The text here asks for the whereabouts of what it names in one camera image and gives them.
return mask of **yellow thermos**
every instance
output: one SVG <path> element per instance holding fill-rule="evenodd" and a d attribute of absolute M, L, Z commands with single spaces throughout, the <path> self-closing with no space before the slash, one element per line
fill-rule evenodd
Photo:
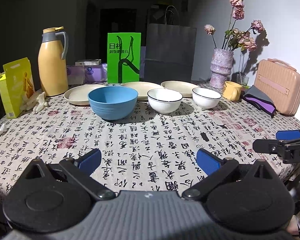
<path fill-rule="evenodd" d="M 58 32 L 62 29 L 63 27 L 43 30 L 38 67 L 41 88 L 47 96 L 60 95 L 68 90 L 66 69 L 68 35 L 65 32 Z M 58 38 L 60 35 L 64 37 L 64 47 Z"/>

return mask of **thermos lid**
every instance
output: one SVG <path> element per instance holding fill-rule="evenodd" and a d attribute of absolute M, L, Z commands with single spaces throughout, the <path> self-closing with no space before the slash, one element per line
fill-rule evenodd
<path fill-rule="evenodd" d="M 44 29 L 43 33 L 55 32 L 55 31 L 62 30 L 62 29 L 63 29 L 63 26 L 62 27 L 48 28 L 48 29 Z"/>

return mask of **blue bowl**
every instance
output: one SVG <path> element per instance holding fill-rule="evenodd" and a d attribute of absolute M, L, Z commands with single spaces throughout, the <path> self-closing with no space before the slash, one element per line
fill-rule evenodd
<path fill-rule="evenodd" d="M 101 87 L 88 94 L 90 106 L 98 116 L 106 120 L 118 120 L 134 109 L 138 92 L 121 86 Z"/>

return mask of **table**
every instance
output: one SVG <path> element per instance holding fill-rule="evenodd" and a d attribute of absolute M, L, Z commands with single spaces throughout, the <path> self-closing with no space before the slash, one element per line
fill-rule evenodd
<path fill-rule="evenodd" d="M 271 118 L 245 101 L 222 98 L 214 109 L 203 110 L 192 98 L 183 98 L 170 115 L 137 102 L 131 116 L 115 122 L 104 121 L 90 106 L 73 106 L 63 96 L 49 98 L 49 105 L 40 113 L 28 111 L 17 119 L 1 119 L 0 124 L 6 123 L 9 130 L 0 137 L 0 201 L 32 159 L 58 163 L 93 148 L 101 150 L 102 162 L 92 178 L 116 193 L 177 190 L 181 194 L 207 176 L 196 164 L 199 148 L 240 163 L 264 158 L 283 181 L 300 174 L 300 163 L 283 164 L 276 155 L 252 149 L 255 139 L 299 129 L 300 122 L 280 114 Z"/>

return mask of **yellow mug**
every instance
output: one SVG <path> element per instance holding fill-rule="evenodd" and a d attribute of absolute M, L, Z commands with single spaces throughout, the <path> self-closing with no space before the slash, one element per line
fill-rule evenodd
<path fill-rule="evenodd" d="M 223 97 L 230 101 L 238 101 L 240 98 L 242 85 L 237 83 L 226 81 L 223 88 Z"/>

